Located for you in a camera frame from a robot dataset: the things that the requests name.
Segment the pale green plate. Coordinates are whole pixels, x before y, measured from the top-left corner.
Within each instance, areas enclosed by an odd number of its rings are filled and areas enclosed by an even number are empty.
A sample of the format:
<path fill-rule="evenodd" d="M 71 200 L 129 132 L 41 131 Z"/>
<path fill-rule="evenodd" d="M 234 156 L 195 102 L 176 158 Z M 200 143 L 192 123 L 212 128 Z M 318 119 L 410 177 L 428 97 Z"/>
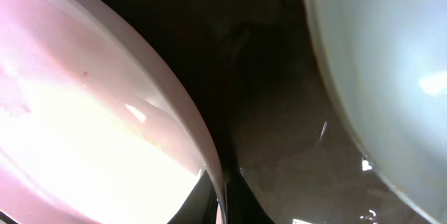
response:
<path fill-rule="evenodd" d="M 326 89 L 380 178 L 446 222 L 446 0 L 305 0 Z"/>

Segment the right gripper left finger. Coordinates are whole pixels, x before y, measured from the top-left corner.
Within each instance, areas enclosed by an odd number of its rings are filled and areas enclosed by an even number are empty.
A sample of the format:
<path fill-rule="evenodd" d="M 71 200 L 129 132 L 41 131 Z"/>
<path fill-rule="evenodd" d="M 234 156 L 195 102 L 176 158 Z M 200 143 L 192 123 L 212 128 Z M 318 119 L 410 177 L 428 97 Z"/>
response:
<path fill-rule="evenodd" d="M 204 171 L 179 211 L 168 224 L 215 224 L 218 200 L 207 171 Z"/>

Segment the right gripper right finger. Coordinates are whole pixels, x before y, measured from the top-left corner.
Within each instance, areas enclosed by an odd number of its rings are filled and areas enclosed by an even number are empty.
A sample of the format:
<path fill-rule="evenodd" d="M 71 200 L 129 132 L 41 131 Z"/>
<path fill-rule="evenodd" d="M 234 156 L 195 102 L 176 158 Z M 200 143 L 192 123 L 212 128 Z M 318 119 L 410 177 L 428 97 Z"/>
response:
<path fill-rule="evenodd" d="M 240 171 L 228 173 L 227 217 L 228 224 L 274 224 L 244 180 Z"/>

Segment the white plate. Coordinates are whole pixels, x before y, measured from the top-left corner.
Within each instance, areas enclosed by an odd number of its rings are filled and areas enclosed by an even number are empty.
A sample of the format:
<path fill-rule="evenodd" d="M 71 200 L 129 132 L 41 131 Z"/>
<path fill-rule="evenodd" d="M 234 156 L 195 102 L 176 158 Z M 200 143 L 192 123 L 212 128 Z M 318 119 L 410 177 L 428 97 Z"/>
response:
<path fill-rule="evenodd" d="M 221 163 L 195 103 L 101 0 L 1 0 L 1 220 L 168 223 Z"/>

